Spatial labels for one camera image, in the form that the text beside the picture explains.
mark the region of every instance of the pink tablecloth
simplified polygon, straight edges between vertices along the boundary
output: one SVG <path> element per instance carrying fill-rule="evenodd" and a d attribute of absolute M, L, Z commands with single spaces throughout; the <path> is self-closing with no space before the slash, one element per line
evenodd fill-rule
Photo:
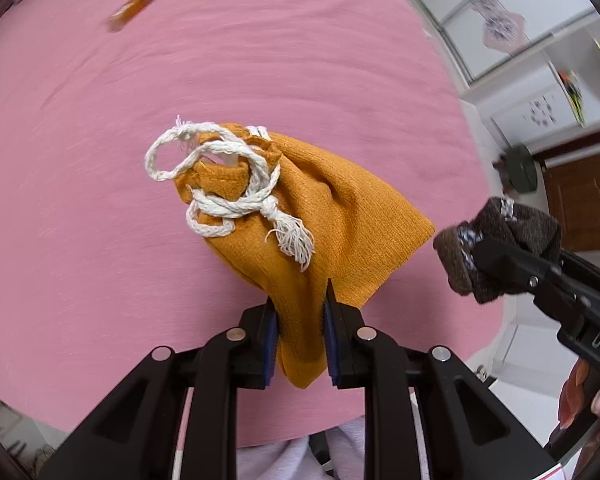
<path fill-rule="evenodd" d="M 199 346 L 263 300 L 144 173 L 185 120 L 262 124 L 385 179 L 438 228 L 487 187 L 458 100 L 404 0 L 24 0 L 0 20 L 0 398 L 70 430 L 153 346 Z M 402 344 L 467 358 L 499 327 L 446 284 L 430 243 L 365 319 Z M 238 441 L 313 433 L 362 392 L 278 373 L 239 399 Z"/>

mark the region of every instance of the rope knot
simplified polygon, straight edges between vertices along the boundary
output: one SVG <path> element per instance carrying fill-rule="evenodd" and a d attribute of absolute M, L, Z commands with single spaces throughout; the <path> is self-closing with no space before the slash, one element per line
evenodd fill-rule
<path fill-rule="evenodd" d="M 270 140 L 269 133 L 264 126 L 247 126 L 247 130 L 252 136 Z M 220 140 L 210 140 L 198 144 L 197 134 L 203 132 L 217 132 Z M 192 148 L 192 151 L 173 170 L 156 170 L 155 159 L 158 149 L 161 145 L 175 140 L 186 143 Z M 232 219 L 259 211 L 273 224 L 273 229 L 265 236 L 265 242 L 271 233 L 275 233 L 280 251 L 298 262 L 301 272 L 304 272 L 315 252 L 315 240 L 309 229 L 304 227 L 301 219 L 280 211 L 278 199 L 271 194 L 280 177 L 280 164 L 269 174 L 264 157 L 227 128 L 215 123 L 183 123 L 178 116 L 176 126 L 158 137 L 146 152 L 144 167 L 149 176 L 157 182 L 171 180 L 181 172 L 192 168 L 204 153 L 245 157 L 250 168 L 249 183 L 244 194 L 235 201 L 215 195 L 207 196 L 203 190 L 189 187 L 192 196 L 186 212 L 189 227 L 203 237 L 228 236 L 235 229 Z M 198 214 L 200 212 L 221 218 L 222 225 L 199 223 Z"/>

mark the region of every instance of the wooden door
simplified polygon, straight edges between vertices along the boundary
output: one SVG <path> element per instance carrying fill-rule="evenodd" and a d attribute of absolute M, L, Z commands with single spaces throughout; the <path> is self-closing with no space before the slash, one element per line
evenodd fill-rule
<path fill-rule="evenodd" d="M 562 226 L 562 246 L 600 250 L 600 154 L 544 173 L 549 212 Z"/>

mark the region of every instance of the folded sock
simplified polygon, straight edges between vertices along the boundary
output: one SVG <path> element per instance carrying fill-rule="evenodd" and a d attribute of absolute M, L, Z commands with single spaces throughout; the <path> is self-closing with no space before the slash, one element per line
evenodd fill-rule
<path fill-rule="evenodd" d="M 474 220 L 448 227 L 433 240 L 451 288 L 461 296 L 473 293 L 478 303 L 524 292 L 503 287 L 475 267 L 471 252 L 484 237 L 496 238 L 552 263 L 557 263 L 560 255 L 560 224 L 554 218 L 510 198 L 490 198 Z"/>

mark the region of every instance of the white lettering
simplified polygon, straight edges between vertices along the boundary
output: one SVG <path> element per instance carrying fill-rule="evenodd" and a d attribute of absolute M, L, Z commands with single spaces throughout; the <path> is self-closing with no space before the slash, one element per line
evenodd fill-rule
<path fill-rule="evenodd" d="M 593 340 L 593 343 L 591 343 L 591 346 L 593 346 L 593 348 L 598 348 L 600 346 L 600 332 L 598 332 L 598 335 Z"/>

